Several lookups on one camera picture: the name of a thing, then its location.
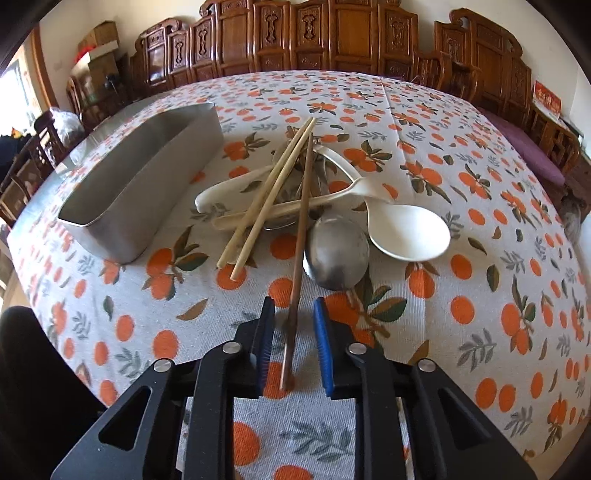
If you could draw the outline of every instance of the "bamboo chopstick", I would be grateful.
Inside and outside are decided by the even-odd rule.
[[[261,211],[260,211],[258,217],[256,218],[254,225],[252,226],[251,232],[249,233],[248,238],[246,239],[246,242],[244,243],[244,247],[242,247],[242,251],[240,252],[240,255],[238,255],[238,259],[236,260],[236,265],[234,266],[234,270],[232,271],[232,275],[230,275],[231,280],[235,281],[237,279],[239,273],[244,268],[244,265],[246,264],[246,261],[248,260],[248,257],[251,254],[252,249],[255,245],[256,239],[257,239],[259,233],[261,232],[263,223],[265,223],[265,221],[267,219],[267,215],[269,213],[269,210],[271,210],[271,208],[273,207],[273,203],[275,202],[275,198],[277,198],[277,194],[279,193],[279,191],[283,187],[283,184],[285,183],[285,180],[287,179],[287,177],[290,175],[290,173],[294,167],[294,164],[296,163],[297,157],[300,154],[300,150],[304,146],[304,143],[306,142],[306,138],[308,137],[308,135],[310,135],[312,133],[315,123],[316,123],[316,119],[311,118],[310,122],[307,124],[307,127],[305,128],[304,132],[299,137],[298,142],[296,143],[295,147],[293,148],[289,159],[285,162],[283,169],[281,170],[281,173],[279,174],[279,176],[277,178],[277,181],[273,185],[273,188],[271,189],[269,196],[265,200],[265,203],[263,204]],[[245,217],[246,218],[242,219],[242,222],[239,226],[241,226],[243,224],[247,225],[249,223],[248,212],[246,213]]]
[[[301,191],[301,206],[300,217],[297,225],[297,237],[295,240],[295,257],[294,257],[294,278],[293,286],[291,288],[290,309],[287,315],[287,322],[285,324],[285,349],[283,350],[283,363],[281,365],[281,381],[279,388],[284,391],[293,389],[293,374],[291,366],[294,358],[294,351],[296,349],[296,334],[297,334],[297,310],[300,305],[301,293],[301,278],[304,270],[304,247],[306,246],[306,232],[308,228],[308,206],[310,201],[310,187],[313,175],[314,151],[312,146],[314,144],[314,135],[310,134],[308,140],[308,150],[306,152],[306,166],[304,168],[304,179],[302,181]]]
[[[244,234],[246,228],[248,227],[249,219],[253,215],[256,215],[256,213],[261,209],[261,206],[265,202],[265,199],[267,198],[267,196],[269,195],[269,192],[273,188],[273,185],[277,181],[277,177],[280,175],[283,167],[285,166],[285,163],[289,160],[290,155],[293,152],[295,146],[297,145],[297,143],[299,142],[301,137],[304,135],[306,128],[310,125],[310,122],[312,120],[313,120],[312,117],[310,117],[308,120],[305,121],[304,125],[302,125],[300,130],[295,134],[294,138],[287,145],[287,148],[283,152],[283,155],[277,161],[277,164],[275,165],[275,167],[273,167],[273,169],[271,170],[271,173],[269,173],[269,176],[265,180],[265,183],[258,190],[254,200],[252,201],[250,207],[246,211],[242,222],[238,225],[238,227],[234,231],[234,234],[232,235],[230,241],[226,245],[226,248],[222,252],[222,255],[220,256],[219,260],[217,261],[218,268],[224,267],[224,265],[226,265],[226,263],[228,262],[228,258],[235,254],[236,247],[240,243],[240,240],[242,239],[242,235]]]

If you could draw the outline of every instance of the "wall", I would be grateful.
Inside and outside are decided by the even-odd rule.
[[[591,83],[580,67],[569,118],[585,134],[583,147],[587,154],[591,154]]]
[[[88,0],[61,0],[40,22],[47,75],[57,103],[64,110],[71,110],[66,82],[74,66],[78,42],[100,23],[91,18],[88,5]]]
[[[50,15],[58,21],[57,9],[60,8],[59,14],[63,16],[61,23],[64,24],[67,18],[72,17],[72,13],[67,13],[66,10],[71,10],[74,12],[73,16],[76,16],[75,12],[81,8],[79,5],[88,5],[89,12],[86,12],[86,16],[92,19],[91,25],[85,29],[78,25],[77,31],[89,30],[104,20],[114,20],[117,22],[123,51],[133,53],[135,39],[141,31],[167,17],[177,17],[192,22],[199,18],[201,3],[201,0],[62,0]],[[505,27],[523,46],[523,59],[532,68],[534,78],[542,81],[559,95],[563,103],[563,112],[566,115],[570,113],[577,87],[579,65],[550,23],[527,1],[402,0],[401,6],[418,14],[420,46],[423,50],[433,48],[433,22],[435,20],[448,22],[449,11],[454,8],[470,8]],[[74,37],[75,40],[71,40],[68,50],[75,49],[75,44],[85,33],[85,31],[80,32],[77,37],[69,34],[69,37]],[[47,61],[47,68],[52,71],[52,61]],[[56,94],[60,92],[64,96],[66,77],[61,78],[56,74],[54,75],[56,83],[54,83],[54,78],[50,75],[52,85],[57,86]]]

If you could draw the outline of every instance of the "stainless steel spoon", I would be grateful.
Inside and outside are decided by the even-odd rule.
[[[354,288],[368,265],[368,240],[357,223],[328,213],[308,231],[304,271],[320,287],[333,291]]]

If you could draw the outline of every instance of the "rectangular metal tray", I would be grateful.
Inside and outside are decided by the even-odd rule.
[[[88,173],[58,219],[91,254],[129,263],[149,246],[191,179],[222,144],[212,103],[158,113]]]

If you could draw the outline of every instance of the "table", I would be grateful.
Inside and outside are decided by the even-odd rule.
[[[121,112],[98,133],[101,142],[79,146],[76,164],[64,161],[66,170],[43,185],[8,238],[48,337],[105,404],[154,359],[200,358],[233,338],[266,295],[278,320],[286,317],[295,230],[261,235],[233,282],[229,267],[215,267],[228,235],[208,225],[228,207],[199,214],[194,198],[267,164],[314,115],[320,142],[398,203],[438,213],[453,239],[442,257],[421,264],[372,247],[358,288],[365,312],[304,279],[296,391],[278,389],[276,333],[265,398],[236,403],[235,463],[243,478],[352,478],[353,404],[330,402],[320,386],[311,305],[321,295],[334,320],[388,358],[433,358],[527,459],[586,418],[591,330],[579,263],[535,176],[470,104],[392,79],[305,71],[210,80],[150,101]],[[116,265],[89,255],[56,221],[69,192],[148,117],[205,101],[217,105],[223,151],[192,179],[136,261]],[[346,186],[330,175],[332,191]],[[342,213],[366,226],[363,204]],[[174,254],[176,242],[190,245],[184,255]]]

